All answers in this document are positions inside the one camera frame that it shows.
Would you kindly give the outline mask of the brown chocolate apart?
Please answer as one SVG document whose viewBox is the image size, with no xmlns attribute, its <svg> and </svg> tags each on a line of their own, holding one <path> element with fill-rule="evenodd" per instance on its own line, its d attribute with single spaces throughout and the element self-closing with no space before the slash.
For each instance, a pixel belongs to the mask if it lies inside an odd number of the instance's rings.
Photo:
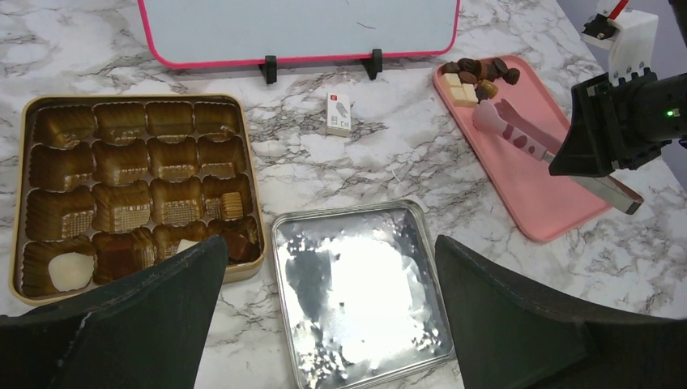
<svg viewBox="0 0 687 389">
<path fill-rule="evenodd" d="M 228 261 L 230 263 L 251 263 L 260 255 L 259 247 L 249 238 L 234 231 L 225 230 L 220 236 L 228 247 Z"/>
</svg>

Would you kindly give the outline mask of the white round chocolate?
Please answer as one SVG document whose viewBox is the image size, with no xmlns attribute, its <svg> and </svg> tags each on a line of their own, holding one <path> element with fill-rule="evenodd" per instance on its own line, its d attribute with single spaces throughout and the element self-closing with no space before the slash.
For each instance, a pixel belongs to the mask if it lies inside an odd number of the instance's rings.
<svg viewBox="0 0 687 389">
<path fill-rule="evenodd" d="M 68 252 L 52 258 L 48 264 L 50 280 L 58 292 L 86 287 L 92 278 L 95 261 L 91 255 Z"/>
</svg>

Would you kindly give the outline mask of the white chocolate piece front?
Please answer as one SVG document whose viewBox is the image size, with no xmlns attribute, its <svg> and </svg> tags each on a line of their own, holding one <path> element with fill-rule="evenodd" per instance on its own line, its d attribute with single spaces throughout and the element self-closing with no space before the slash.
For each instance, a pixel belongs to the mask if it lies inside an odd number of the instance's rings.
<svg viewBox="0 0 687 389">
<path fill-rule="evenodd" d="M 181 239 L 178 242 L 176 253 L 180 254 L 182 251 L 188 250 L 189 248 L 198 244 L 198 241 L 191 241 L 187 239 Z"/>
</svg>

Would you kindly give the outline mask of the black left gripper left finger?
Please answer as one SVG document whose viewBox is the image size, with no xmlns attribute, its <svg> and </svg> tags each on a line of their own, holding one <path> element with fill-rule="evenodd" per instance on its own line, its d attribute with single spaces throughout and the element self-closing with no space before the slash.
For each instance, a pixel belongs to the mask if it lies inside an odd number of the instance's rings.
<svg viewBox="0 0 687 389">
<path fill-rule="evenodd" d="M 4 388 L 191 388 L 228 263 L 211 237 L 75 297 L 1 318 Z"/>
</svg>

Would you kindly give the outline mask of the pink silicone tongs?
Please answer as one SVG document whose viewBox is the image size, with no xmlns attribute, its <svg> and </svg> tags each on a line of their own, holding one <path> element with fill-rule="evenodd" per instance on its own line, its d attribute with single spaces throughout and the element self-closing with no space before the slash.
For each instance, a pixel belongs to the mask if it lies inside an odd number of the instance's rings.
<svg viewBox="0 0 687 389">
<path fill-rule="evenodd" d="M 528 121 L 509 101 L 482 100 L 473 109 L 472 122 L 477 130 L 492 133 L 537 161 L 553 162 L 562 141 Z M 617 210 L 633 215 L 644 199 L 612 176 L 570 178 Z"/>
</svg>

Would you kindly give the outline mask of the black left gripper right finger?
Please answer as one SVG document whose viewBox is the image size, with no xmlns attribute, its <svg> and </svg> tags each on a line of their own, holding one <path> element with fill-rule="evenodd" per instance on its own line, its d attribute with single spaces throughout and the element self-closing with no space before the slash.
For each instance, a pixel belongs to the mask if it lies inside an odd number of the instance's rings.
<svg viewBox="0 0 687 389">
<path fill-rule="evenodd" d="M 686 322 L 595 304 L 452 237 L 435 261 L 467 388 L 683 388 Z"/>
</svg>

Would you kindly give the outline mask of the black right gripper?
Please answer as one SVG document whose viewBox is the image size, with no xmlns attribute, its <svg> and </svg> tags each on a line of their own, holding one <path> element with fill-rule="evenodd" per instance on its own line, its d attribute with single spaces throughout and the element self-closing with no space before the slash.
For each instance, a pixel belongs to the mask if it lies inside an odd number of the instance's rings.
<svg viewBox="0 0 687 389">
<path fill-rule="evenodd" d="M 686 74 L 647 71 L 613 86 L 608 74 L 571 89 L 568 135 L 548 167 L 552 176 L 605 177 L 636 170 L 677 139 L 686 145 Z"/>
</svg>

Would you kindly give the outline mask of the tan waffle chocolate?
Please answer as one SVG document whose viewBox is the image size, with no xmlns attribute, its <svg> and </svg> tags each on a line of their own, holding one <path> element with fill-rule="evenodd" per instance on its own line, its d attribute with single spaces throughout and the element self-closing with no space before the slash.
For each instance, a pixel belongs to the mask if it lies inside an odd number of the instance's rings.
<svg viewBox="0 0 687 389">
<path fill-rule="evenodd" d="M 240 192 L 226 192 L 220 196 L 220 214 L 225 220 L 235 220 L 244 216 Z"/>
</svg>

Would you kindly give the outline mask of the dark brown chocolate front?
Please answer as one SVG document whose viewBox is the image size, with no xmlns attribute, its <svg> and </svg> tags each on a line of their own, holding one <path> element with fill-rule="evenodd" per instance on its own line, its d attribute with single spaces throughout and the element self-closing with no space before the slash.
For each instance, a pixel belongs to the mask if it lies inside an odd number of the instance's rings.
<svg viewBox="0 0 687 389">
<path fill-rule="evenodd" d="M 107 284 L 140 270 L 134 243 L 129 238 L 107 237 L 96 243 L 97 284 Z"/>
</svg>

